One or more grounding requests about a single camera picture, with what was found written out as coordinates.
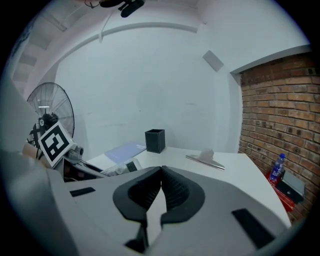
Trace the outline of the person's left forearm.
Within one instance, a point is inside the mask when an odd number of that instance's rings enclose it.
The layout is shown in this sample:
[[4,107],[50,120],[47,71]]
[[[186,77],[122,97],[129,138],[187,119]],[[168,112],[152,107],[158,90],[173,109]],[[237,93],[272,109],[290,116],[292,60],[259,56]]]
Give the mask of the person's left forearm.
[[48,169],[51,168],[51,165],[47,161],[46,157],[44,156],[43,152],[38,149],[37,147],[31,145],[30,143],[25,143],[22,149],[22,154],[28,157],[31,157],[35,160],[38,160],[42,163],[42,165]]

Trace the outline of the black standing fan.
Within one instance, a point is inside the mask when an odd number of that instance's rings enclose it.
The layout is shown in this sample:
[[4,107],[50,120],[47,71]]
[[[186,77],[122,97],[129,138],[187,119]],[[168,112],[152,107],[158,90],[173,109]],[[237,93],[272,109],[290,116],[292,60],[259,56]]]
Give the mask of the black standing fan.
[[58,121],[73,138],[75,130],[74,111],[65,90],[56,83],[46,82],[34,89],[27,102],[37,114],[27,142],[41,150],[38,140]]

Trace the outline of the grey wall box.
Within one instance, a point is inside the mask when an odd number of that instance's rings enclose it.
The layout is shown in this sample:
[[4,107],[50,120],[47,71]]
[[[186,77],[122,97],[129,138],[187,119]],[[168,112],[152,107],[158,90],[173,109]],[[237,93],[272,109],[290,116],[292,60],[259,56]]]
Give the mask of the grey wall box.
[[224,66],[224,63],[211,50],[208,50],[202,58],[215,72],[219,72]]

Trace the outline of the pale purple folder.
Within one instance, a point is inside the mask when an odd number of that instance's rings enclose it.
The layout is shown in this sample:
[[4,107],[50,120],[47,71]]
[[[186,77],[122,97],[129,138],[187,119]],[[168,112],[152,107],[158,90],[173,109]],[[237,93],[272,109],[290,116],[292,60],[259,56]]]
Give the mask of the pale purple folder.
[[141,152],[146,150],[146,144],[139,141],[130,141],[109,151],[106,151],[104,155],[116,164],[123,163]]

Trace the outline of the grey and black holder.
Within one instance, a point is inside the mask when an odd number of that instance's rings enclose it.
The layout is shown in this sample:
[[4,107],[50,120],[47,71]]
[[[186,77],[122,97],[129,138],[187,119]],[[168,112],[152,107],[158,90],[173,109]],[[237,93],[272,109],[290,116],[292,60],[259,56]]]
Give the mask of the grey and black holder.
[[295,204],[304,200],[305,183],[291,172],[285,171],[278,180],[275,187]]

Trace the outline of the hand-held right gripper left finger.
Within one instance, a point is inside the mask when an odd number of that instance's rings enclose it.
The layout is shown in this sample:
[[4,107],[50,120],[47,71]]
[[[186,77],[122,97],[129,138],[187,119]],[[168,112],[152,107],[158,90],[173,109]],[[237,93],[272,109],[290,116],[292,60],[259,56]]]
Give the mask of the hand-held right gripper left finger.
[[76,204],[111,240],[142,253],[161,233],[161,182],[148,167],[106,178],[67,182]]

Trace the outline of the blue water bottle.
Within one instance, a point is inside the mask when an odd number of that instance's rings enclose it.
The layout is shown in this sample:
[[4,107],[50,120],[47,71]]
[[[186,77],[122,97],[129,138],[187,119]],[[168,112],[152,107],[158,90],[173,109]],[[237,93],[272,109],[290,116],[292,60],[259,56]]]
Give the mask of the blue water bottle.
[[269,174],[269,180],[275,182],[283,171],[285,164],[285,154],[281,153],[275,161],[273,168]]

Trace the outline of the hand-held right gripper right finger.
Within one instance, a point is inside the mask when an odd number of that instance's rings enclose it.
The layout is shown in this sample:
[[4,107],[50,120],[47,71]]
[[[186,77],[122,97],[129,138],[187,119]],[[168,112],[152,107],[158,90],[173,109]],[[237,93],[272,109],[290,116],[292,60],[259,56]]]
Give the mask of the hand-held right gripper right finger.
[[228,182],[167,166],[161,171],[166,212],[149,256],[254,256],[288,229]]

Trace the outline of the black pen holder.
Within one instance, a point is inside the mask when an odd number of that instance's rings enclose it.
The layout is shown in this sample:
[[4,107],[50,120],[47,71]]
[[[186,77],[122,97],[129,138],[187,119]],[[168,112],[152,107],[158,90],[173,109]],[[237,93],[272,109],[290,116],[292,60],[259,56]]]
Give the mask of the black pen holder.
[[145,145],[148,152],[160,154],[166,147],[165,130],[151,129],[145,133]]

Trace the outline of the red box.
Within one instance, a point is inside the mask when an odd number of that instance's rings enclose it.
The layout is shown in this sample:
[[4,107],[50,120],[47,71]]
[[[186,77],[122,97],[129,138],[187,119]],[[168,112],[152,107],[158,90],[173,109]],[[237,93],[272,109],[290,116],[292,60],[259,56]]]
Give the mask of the red box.
[[286,212],[287,213],[292,212],[295,207],[295,203],[289,197],[287,197],[284,193],[282,193],[276,188],[277,182],[270,180],[270,172],[267,172],[264,176],[266,177],[267,181],[269,182],[269,184],[271,185],[271,187],[279,197]]

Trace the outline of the large metal clip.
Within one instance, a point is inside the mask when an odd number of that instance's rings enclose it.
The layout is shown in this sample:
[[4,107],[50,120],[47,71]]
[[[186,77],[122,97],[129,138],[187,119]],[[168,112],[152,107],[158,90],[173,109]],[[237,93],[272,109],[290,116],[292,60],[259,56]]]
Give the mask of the large metal clip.
[[185,156],[187,159],[207,165],[209,167],[224,171],[225,166],[214,160],[214,151],[212,149],[204,149],[199,155],[189,154]]

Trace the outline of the person's white printed shirt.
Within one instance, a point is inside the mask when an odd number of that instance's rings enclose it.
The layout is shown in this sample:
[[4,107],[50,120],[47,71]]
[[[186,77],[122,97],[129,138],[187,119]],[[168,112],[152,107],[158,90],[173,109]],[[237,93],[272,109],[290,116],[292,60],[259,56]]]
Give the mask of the person's white printed shirt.
[[15,87],[12,69],[33,25],[16,34],[0,71],[0,256],[79,256],[46,168],[22,153],[36,114]]

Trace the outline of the white wall conduit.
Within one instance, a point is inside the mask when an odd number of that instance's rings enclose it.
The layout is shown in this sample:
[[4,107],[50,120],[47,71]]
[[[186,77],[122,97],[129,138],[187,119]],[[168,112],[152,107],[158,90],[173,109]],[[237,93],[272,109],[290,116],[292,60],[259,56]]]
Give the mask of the white wall conduit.
[[133,24],[125,24],[118,27],[107,29],[106,31],[102,31],[101,34],[95,34],[87,39],[81,40],[80,42],[77,42],[74,46],[72,46],[69,50],[67,50],[64,54],[62,54],[61,57],[59,57],[56,62],[62,61],[64,58],[78,50],[79,48],[83,47],[84,45],[98,40],[99,35],[102,37],[106,37],[115,33],[128,31],[128,30],[134,30],[134,29],[143,29],[143,28],[165,28],[165,29],[175,29],[175,30],[181,30],[191,33],[196,33],[198,31],[197,26],[190,26],[185,24],[179,24],[179,23],[171,23],[171,22],[141,22],[141,23],[133,23]]

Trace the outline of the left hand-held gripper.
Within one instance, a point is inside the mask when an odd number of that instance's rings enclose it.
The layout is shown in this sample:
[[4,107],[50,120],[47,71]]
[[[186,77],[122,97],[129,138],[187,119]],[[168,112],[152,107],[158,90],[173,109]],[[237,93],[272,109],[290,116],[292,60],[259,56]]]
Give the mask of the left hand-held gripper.
[[63,179],[78,182],[106,178],[102,169],[83,161],[84,149],[73,140],[58,121],[38,140],[41,151],[50,167],[54,168],[63,159]]

